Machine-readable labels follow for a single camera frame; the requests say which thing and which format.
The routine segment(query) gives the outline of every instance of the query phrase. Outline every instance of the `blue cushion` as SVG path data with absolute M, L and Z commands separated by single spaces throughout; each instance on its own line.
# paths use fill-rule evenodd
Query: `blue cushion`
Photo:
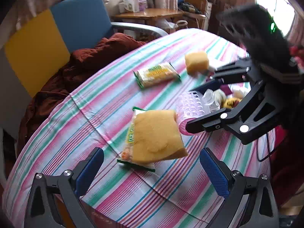
M 101 38 L 113 34 L 102 0 L 64 0 L 51 12 L 69 52 L 94 48 Z

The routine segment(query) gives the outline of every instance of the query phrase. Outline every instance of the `yellow cushion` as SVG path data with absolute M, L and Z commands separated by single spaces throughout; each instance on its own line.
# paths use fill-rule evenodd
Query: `yellow cushion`
M 173 110 L 146 111 L 134 120 L 133 162 L 148 164 L 187 156 Z
M 204 51 L 186 54 L 185 63 L 187 73 L 190 75 L 197 72 L 204 73 L 209 68 L 208 56 Z
M 5 45 L 5 53 L 32 97 L 70 58 L 49 9 L 14 34 Z

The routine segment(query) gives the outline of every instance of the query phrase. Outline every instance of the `silver screw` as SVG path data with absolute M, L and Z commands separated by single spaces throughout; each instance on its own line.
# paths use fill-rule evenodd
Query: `silver screw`
M 222 113 L 220 117 L 221 117 L 221 119 L 225 119 L 227 116 L 228 116 L 227 113 Z
M 264 180 L 267 180 L 267 179 L 268 179 L 268 176 L 267 176 L 266 174 L 262 174 L 261 177 L 262 177 L 262 179 L 264 179 Z
M 36 178 L 37 178 L 37 179 L 42 178 L 42 174 L 41 174 L 41 173 L 38 173 L 38 174 L 36 175 Z
M 64 172 L 63 172 L 63 175 L 65 175 L 66 177 L 68 177 L 69 175 L 71 175 L 72 174 L 72 172 L 70 171 L 70 170 L 65 170 Z
M 233 170 L 232 171 L 232 175 L 235 176 L 235 177 L 238 176 L 238 175 L 240 175 L 240 174 L 241 173 L 238 170 Z
M 242 126 L 240 127 L 240 131 L 241 131 L 242 133 L 247 133 L 248 130 L 249 130 L 249 127 L 248 127 L 247 125 L 242 125 Z

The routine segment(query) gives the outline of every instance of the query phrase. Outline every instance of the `blue gripper pad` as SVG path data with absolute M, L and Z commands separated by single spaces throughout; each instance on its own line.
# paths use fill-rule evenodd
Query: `blue gripper pad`
M 201 150 L 199 160 L 217 194 L 227 198 L 230 193 L 228 190 L 228 179 L 205 148 Z
M 76 196 L 84 196 L 99 171 L 104 160 L 103 150 L 95 147 L 85 160 L 80 161 L 73 170 Z

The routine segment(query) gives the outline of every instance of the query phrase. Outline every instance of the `brown blanket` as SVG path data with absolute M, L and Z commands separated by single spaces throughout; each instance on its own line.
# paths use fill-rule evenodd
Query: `brown blanket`
M 115 33 L 109 39 L 103 38 L 94 49 L 74 51 L 69 62 L 48 80 L 26 108 L 19 128 L 17 154 L 69 93 L 115 59 L 144 44 L 123 33 Z

